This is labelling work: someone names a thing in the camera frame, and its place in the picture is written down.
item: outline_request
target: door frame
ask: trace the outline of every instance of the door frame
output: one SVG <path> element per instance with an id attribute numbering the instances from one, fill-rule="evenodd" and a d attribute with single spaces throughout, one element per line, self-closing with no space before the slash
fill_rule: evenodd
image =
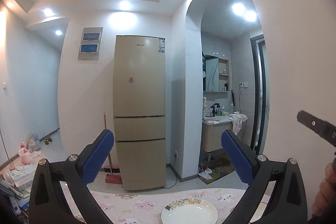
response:
<path id="1" fill-rule="evenodd" d="M 265 69 L 263 51 L 261 50 L 261 47 L 265 44 L 264 35 L 261 34 L 256 37 L 252 37 L 250 41 L 252 47 L 255 80 L 254 121 L 250 148 L 258 155 L 260 153 L 266 110 L 266 85 L 263 84 L 265 83 Z"/>

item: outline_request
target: refrigerator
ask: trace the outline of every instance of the refrigerator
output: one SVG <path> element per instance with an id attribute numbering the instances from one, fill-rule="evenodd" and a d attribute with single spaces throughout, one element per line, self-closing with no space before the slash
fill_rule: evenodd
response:
<path id="1" fill-rule="evenodd" d="M 124 190 L 165 186 L 164 38 L 116 36 L 113 120 Z"/>

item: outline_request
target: faucet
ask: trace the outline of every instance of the faucet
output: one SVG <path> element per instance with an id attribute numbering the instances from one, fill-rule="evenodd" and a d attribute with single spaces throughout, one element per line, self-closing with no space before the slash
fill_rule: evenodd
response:
<path id="1" fill-rule="evenodd" d="M 215 110 L 215 107 L 221 107 L 218 103 L 214 103 L 210 108 L 212 108 L 212 116 L 214 117 L 215 114 L 217 114 L 217 110 Z"/>

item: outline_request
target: soap bottle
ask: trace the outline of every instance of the soap bottle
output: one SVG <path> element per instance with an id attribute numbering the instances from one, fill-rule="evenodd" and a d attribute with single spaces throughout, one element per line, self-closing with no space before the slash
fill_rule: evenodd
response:
<path id="1" fill-rule="evenodd" d="M 221 115 L 221 106 L 218 105 L 217 106 L 217 116 L 220 116 Z"/>

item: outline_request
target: glass door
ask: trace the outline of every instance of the glass door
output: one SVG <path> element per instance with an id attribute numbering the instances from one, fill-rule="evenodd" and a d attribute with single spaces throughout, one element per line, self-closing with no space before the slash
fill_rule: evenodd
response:
<path id="1" fill-rule="evenodd" d="M 251 149 L 262 154 L 266 141 L 269 117 L 269 69 L 265 39 L 263 35 L 251 38 L 255 73 L 255 113 Z"/>

